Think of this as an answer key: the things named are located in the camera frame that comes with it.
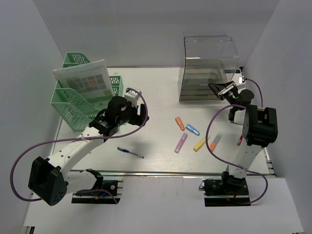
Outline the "document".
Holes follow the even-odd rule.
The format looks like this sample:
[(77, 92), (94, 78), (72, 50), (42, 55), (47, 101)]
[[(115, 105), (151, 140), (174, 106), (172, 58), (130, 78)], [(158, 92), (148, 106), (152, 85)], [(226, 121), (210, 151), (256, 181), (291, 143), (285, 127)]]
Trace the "document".
[(53, 73), (63, 88), (71, 88), (89, 103), (109, 101), (115, 93), (105, 60), (55, 69)]

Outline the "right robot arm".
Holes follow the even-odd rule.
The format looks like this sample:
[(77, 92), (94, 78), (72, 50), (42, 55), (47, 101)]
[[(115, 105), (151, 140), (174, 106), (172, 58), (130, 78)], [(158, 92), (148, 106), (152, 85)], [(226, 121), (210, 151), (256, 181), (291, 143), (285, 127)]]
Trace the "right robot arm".
[(209, 84), (209, 88), (220, 100), (230, 104), (229, 121), (242, 125), (242, 141), (239, 151), (222, 173), (220, 188), (225, 194), (232, 194), (244, 186), (247, 170), (258, 153), (274, 143), (278, 135), (275, 108), (260, 108), (252, 105), (254, 94), (248, 89), (239, 91), (235, 82)]

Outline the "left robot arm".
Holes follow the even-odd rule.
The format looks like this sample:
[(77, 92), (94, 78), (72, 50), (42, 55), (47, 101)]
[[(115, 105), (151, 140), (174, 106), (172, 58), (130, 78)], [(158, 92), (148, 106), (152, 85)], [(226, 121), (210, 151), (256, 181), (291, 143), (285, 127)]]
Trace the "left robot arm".
[(146, 103), (136, 105), (124, 97), (113, 97), (85, 130), (57, 153), (36, 158), (31, 167), (28, 187), (48, 205), (58, 204), (66, 194), (114, 195), (103, 188), (103, 176), (93, 170), (73, 172), (72, 168), (92, 150), (114, 138), (123, 124), (142, 127), (148, 121)]

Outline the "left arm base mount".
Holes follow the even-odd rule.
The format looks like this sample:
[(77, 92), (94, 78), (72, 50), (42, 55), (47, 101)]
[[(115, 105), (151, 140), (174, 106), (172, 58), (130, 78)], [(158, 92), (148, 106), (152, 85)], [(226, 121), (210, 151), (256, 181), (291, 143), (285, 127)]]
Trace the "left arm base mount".
[(123, 178), (104, 177), (96, 192), (76, 193), (72, 195), (72, 204), (118, 204), (123, 192)]

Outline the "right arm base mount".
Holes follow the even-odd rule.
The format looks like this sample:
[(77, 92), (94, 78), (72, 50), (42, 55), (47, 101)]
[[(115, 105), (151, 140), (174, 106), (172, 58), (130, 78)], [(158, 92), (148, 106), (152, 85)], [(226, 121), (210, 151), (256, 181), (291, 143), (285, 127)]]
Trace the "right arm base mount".
[(226, 181), (225, 179), (205, 179), (198, 189), (204, 192), (205, 207), (251, 206), (246, 179)]

